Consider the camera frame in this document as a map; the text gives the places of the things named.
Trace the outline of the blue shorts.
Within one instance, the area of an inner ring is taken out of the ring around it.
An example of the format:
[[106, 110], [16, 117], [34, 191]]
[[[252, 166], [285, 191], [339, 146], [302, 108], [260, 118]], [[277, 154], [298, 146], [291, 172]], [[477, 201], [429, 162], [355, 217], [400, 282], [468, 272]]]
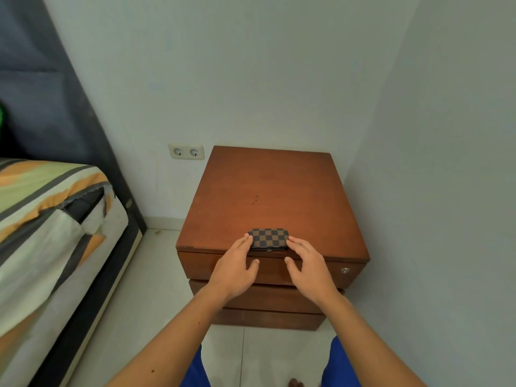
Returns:
[[[211, 387], [202, 362], [201, 351], [200, 345], [180, 387]], [[321, 387], [361, 387], [357, 374], [337, 336], [331, 342], [328, 363], [321, 378]]]

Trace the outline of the striped bed sheet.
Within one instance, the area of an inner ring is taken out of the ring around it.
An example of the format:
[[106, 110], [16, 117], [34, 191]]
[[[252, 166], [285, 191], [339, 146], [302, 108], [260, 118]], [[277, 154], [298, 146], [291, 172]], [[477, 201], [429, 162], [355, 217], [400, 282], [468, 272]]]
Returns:
[[28, 387], [130, 216], [95, 166], [0, 158], [0, 387]]

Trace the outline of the white double wall socket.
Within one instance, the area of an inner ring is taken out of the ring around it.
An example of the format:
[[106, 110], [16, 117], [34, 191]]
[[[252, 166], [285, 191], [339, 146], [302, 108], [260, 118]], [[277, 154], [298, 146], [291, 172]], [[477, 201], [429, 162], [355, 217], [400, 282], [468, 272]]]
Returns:
[[168, 144], [170, 156], [178, 160], [204, 160], [205, 153], [202, 145], [190, 146], [184, 144]]

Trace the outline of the brown wooden nightstand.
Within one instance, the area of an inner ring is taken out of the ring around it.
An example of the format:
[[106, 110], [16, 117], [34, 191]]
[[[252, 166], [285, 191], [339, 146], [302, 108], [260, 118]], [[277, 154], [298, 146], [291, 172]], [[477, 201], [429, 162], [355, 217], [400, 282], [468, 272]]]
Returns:
[[[253, 228], [283, 228], [325, 262], [366, 264], [370, 256], [329, 153], [215, 146], [179, 234], [178, 252], [223, 254]], [[287, 248], [248, 257], [300, 257]], [[208, 281], [188, 279], [195, 295]], [[214, 324], [316, 331], [324, 314], [223, 308]]]

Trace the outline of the plain wooden nightstand drawer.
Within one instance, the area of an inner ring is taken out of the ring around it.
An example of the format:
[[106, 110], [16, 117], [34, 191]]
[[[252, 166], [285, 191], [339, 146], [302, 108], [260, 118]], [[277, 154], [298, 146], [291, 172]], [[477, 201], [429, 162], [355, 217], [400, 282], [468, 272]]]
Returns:
[[228, 309], [323, 314], [322, 310], [307, 299], [294, 286], [274, 286], [256, 284], [241, 295], [229, 300], [224, 306]]

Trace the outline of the person's right hand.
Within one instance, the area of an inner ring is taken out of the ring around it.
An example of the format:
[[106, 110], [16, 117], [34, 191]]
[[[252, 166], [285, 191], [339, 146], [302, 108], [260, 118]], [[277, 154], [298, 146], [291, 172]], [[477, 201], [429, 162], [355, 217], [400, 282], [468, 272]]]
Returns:
[[292, 280], [297, 289], [322, 311], [339, 298], [323, 256], [306, 240], [289, 236], [287, 246], [301, 259], [301, 278]]

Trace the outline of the person's left hand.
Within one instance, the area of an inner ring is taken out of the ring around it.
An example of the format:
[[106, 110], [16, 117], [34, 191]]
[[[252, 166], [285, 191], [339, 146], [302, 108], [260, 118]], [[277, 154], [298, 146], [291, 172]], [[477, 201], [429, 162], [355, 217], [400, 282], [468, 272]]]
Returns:
[[207, 287], [222, 305], [244, 293], [255, 282], [255, 279], [246, 279], [245, 274], [252, 243], [253, 238], [246, 233], [216, 263]]

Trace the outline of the black bed base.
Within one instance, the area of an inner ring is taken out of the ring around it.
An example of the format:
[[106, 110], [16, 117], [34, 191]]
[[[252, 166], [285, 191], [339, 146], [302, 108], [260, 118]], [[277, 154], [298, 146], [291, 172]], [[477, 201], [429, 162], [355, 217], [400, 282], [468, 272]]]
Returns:
[[130, 221], [28, 387], [66, 387], [144, 232]]

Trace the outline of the checkered brown wallet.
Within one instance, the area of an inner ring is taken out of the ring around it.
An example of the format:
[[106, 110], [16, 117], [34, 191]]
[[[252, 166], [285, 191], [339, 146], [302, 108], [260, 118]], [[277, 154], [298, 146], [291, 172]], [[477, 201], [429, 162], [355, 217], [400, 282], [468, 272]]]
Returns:
[[250, 251], [279, 251], [288, 248], [289, 232], [283, 228], [253, 228], [248, 231], [253, 243]]

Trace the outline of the nightstand drawer with lock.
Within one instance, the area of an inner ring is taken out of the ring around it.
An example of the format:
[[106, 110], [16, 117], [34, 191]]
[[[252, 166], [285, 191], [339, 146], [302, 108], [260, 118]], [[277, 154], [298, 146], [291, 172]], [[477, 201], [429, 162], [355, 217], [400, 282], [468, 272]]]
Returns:
[[[221, 255], [178, 252], [178, 258], [188, 279], [208, 281]], [[256, 284], [293, 286], [284, 258], [247, 257], [247, 264], [254, 259], [260, 261]], [[365, 264], [328, 261], [326, 266], [335, 286], [338, 289], [346, 289], [360, 274]], [[341, 273], [344, 267], [350, 268], [348, 274]]]

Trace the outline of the dark grey bed headboard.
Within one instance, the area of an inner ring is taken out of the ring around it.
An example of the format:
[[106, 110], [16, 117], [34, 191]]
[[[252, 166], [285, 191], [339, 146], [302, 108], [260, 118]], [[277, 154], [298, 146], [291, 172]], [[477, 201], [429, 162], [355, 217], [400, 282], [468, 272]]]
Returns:
[[145, 234], [113, 148], [43, 0], [0, 0], [0, 157], [90, 164], [102, 170]]

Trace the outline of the person's right forearm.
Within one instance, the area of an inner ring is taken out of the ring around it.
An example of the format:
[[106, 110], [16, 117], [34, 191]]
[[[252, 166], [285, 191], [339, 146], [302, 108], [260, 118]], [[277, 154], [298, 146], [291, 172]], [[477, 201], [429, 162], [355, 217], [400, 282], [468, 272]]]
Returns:
[[362, 387], [427, 387], [338, 292], [320, 305]]

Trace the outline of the person's left forearm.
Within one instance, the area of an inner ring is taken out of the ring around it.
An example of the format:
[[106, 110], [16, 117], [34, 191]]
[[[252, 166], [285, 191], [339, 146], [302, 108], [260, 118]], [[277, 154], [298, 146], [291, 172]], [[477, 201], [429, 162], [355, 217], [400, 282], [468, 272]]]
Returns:
[[229, 286], [210, 282], [105, 387], [179, 387]]

